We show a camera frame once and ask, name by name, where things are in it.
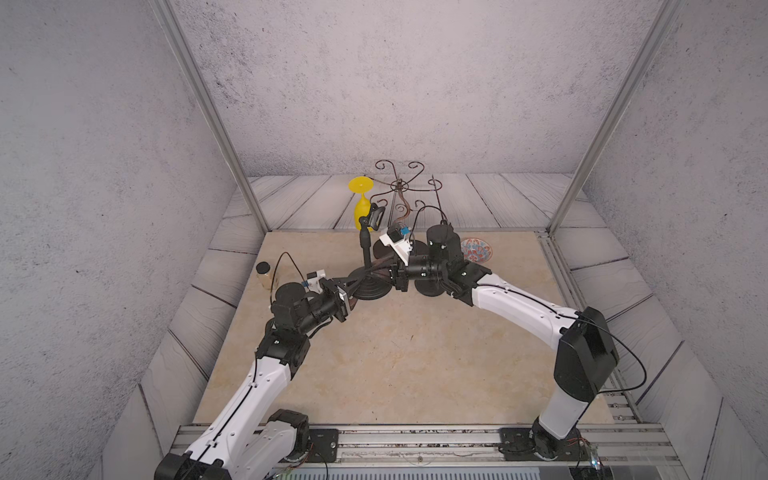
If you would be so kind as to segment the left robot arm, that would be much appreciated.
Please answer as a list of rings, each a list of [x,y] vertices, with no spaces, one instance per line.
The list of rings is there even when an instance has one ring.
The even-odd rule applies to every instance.
[[[348,290],[337,279],[319,280],[319,292],[300,283],[281,286],[271,301],[273,318],[245,379],[209,427],[182,454],[167,454],[156,479],[265,479],[280,463],[312,457],[308,416],[267,411],[295,378],[310,336],[351,311]]]

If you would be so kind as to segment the spare black microphone pole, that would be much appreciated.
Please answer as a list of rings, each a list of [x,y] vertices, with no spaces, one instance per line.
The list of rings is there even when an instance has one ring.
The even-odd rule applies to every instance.
[[[360,224],[359,241],[363,250],[364,267],[360,276],[363,277],[372,271],[372,238],[371,232],[378,231],[385,212],[385,207],[372,203],[368,213],[358,218]]]

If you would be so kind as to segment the black round stand base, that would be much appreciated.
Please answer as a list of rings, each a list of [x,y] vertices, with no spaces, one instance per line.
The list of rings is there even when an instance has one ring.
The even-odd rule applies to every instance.
[[[426,297],[438,297],[445,292],[439,280],[414,280],[416,290]]]

